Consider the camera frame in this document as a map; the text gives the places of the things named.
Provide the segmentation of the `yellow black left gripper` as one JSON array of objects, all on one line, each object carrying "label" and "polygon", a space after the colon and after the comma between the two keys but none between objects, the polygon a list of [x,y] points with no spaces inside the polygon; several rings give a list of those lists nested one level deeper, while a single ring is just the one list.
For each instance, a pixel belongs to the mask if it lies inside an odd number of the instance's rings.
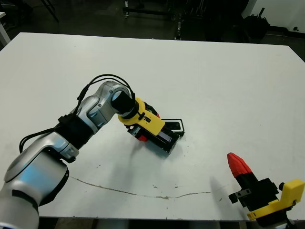
[{"label": "yellow black left gripper", "polygon": [[165,122],[160,119],[159,114],[154,115],[149,110],[146,110],[146,103],[140,98],[136,98],[137,110],[129,118],[118,115],[118,119],[125,126],[128,126],[128,132],[137,138],[139,141],[147,142],[146,133],[157,136],[165,125]]}]

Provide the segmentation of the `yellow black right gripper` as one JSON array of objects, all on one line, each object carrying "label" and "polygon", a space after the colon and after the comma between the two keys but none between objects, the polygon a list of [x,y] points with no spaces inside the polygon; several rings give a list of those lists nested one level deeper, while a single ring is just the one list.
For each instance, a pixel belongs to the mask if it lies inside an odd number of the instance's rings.
[{"label": "yellow black right gripper", "polygon": [[241,190],[229,195],[232,203],[248,208],[249,220],[259,226],[295,226],[287,216],[302,199],[305,183],[295,179],[277,187],[269,178],[257,180],[245,161],[234,153],[227,154],[229,168]]}]

